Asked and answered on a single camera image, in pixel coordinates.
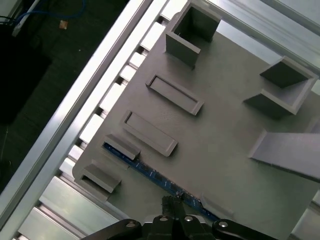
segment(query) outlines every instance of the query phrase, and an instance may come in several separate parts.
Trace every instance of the wire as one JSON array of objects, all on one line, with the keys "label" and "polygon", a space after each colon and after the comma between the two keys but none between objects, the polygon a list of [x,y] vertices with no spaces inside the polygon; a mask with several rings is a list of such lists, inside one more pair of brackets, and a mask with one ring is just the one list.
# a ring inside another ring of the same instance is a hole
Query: wire
[{"label": "wire", "polygon": [[10,17],[10,21],[0,21],[0,24],[7,24],[7,23],[12,23],[12,22],[14,22],[15,24],[18,24],[23,19],[24,16],[31,15],[31,14],[44,14],[44,15],[48,15],[48,16],[51,16],[54,18],[60,18],[60,19],[74,19],[74,18],[80,17],[84,13],[85,8],[86,8],[86,0],[82,0],[81,10],[75,14],[72,14],[72,15],[63,15],[63,14],[49,12],[49,11],[34,10],[34,11],[28,11],[26,13],[23,13],[20,16],[18,16],[16,19]]},{"label": "wire", "polygon": [[2,16],[2,15],[0,15],[0,19],[15,20],[13,17],[9,17],[9,16]]}]

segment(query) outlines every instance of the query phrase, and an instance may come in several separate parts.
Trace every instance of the black cable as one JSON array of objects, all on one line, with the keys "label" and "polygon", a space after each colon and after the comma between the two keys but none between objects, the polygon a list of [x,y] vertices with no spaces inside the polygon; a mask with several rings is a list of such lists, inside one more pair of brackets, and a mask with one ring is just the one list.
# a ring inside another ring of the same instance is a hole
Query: black cable
[{"label": "black cable", "polygon": [[2,16],[2,15],[0,15],[0,19],[16,20],[16,19],[15,19],[15,18],[13,18],[13,17],[9,17],[9,16]]}]

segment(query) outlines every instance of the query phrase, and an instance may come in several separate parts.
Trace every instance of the blue cable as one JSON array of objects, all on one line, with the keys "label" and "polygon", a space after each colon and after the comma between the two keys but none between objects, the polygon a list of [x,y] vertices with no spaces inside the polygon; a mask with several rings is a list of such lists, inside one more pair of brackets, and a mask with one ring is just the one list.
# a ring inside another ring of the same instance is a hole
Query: blue cable
[{"label": "blue cable", "polygon": [[40,2],[38,2],[34,9],[39,9],[42,6],[42,4],[44,4],[46,1],[47,0],[41,0]]},{"label": "blue cable", "polygon": [[[59,13],[53,13],[53,12],[49,12],[49,11],[39,11],[39,10],[34,10],[34,11],[29,11],[26,13],[21,14],[19,17],[17,17],[15,20],[13,20],[13,22],[15,22],[16,24],[19,23],[21,21],[21,19],[26,16],[26,15],[30,15],[30,14],[45,14],[45,15],[49,15],[51,17],[54,18],[60,18],[60,19],[74,19],[74,18],[78,18],[80,17],[86,8],[86,0],[82,0],[82,8],[81,10],[73,15],[63,15],[63,14],[59,14]],[[0,21],[0,23],[10,23],[11,21]]]}]

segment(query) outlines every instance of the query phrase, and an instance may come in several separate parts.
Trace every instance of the gray ramp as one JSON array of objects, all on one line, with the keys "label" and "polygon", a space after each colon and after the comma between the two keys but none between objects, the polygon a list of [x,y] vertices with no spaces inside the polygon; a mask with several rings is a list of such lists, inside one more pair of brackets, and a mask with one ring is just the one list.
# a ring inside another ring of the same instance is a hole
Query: gray ramp
[{"label": "gray ramp", "polygon": [[249,157],[320,183],[320,134],[264,131]]}]

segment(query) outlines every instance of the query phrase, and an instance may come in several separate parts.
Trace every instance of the black object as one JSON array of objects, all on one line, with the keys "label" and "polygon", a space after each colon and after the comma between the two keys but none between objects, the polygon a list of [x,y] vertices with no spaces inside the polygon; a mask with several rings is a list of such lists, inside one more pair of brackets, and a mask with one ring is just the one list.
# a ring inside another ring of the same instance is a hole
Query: black object
[{"label": "black object", "polygon": [[11,124],[25,105],[51,61],[25,39],[0,26],[0,124]]},{"label": "black object", "polygon": [[121,220],[82,240],[275,240],[234,221],[220,219],[209,226],[186,215],[180,198],[165,196],[162,213],[153,222]]}]

